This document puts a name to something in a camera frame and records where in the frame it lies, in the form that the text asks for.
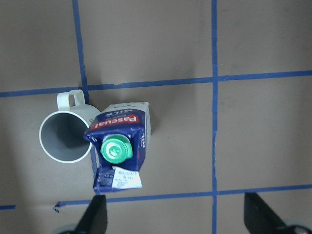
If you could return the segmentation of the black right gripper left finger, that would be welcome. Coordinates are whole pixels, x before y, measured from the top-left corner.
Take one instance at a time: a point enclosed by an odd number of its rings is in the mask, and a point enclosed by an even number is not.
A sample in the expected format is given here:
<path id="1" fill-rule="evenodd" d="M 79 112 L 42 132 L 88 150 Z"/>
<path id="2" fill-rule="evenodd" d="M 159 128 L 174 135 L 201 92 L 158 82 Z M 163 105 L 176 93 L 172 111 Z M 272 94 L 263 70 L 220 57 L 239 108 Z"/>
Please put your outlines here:
<path id="1" fill-rule="evenodd" d="M 92 198 L 81 220 L 73 230 L 74 234 L 105 234 L 108 226 L 105 195 Z"/>

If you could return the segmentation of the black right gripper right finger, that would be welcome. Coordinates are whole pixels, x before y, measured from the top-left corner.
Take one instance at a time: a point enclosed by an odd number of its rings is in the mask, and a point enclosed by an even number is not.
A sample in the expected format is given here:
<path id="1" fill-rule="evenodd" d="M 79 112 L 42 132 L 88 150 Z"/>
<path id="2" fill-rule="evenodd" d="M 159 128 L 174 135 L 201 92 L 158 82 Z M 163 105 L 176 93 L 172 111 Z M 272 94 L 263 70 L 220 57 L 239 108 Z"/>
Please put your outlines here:
<path id="1" fill-rule="evenodd" d="M 250 234 L 295 234 L 257 194 L 244 195 L 244 224 Z"/>

